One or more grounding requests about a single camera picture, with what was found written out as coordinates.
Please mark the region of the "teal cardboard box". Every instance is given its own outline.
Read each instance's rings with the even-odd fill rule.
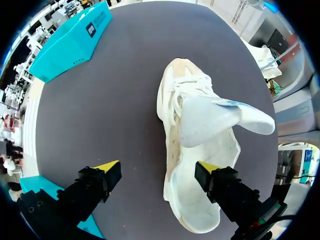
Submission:
[[[44,44],[29,72],[48,83],[63,72],[90,60],[111,19],[106,1],[73,16]]]

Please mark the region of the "shoe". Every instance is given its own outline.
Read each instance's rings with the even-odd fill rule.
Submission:
[[[220,98],[212,89],[211,78],[181,58],[164,71],[156,111],[166,136],[163,198],[187,230],[208,233],[220,222],[220,207],[211,204],[195,179],[196,162],[234,167],[240,146],[232,126],[271,134],[274,120],[250,105]]]

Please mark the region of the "gray table surface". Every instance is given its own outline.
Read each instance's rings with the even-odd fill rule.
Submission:
[[[236,33],[204,6],[145,2],[111,13],[92,59],[44,86],[36,123],[40,174],[67,187],[83,167],[120,160],[121,181],[93,212],[109,240],[230,239],[237,225],[223,213],[214,231],[194,234],[163,200],[166,146],[156,98],[168,63],[188,58],[211,76],[218,95],[274,118],[255,60]],[[241,146],[235,169],[265,200],[275,180],[277,131],[263,136],[233,129]]]

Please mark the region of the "teal box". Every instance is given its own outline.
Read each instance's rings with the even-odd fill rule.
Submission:
[[[55,200],[58,200],[57,191],[64,190],[62,187],[59,187],[41,175],[20,178],[20,185],[24,194],[29,191],[34,191],[37,193],[42,189]],[[104,238],[99,231],[92,214],[87,218],[86,221],[81,221],[77,227],[99,238]]]
[[[89,7],[62,24],[44,44],[29,72],[45,83],[91,59],[111,21],[107,2]]]

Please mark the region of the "printed logo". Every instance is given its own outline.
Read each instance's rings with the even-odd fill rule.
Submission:
[[[90,37],[93,38],[93,36],[96,33],[96,29],[95,29],[95,26],[92,24],[92,22],[90,22],[89,25],[86,26],[85,29],[88,31]]]

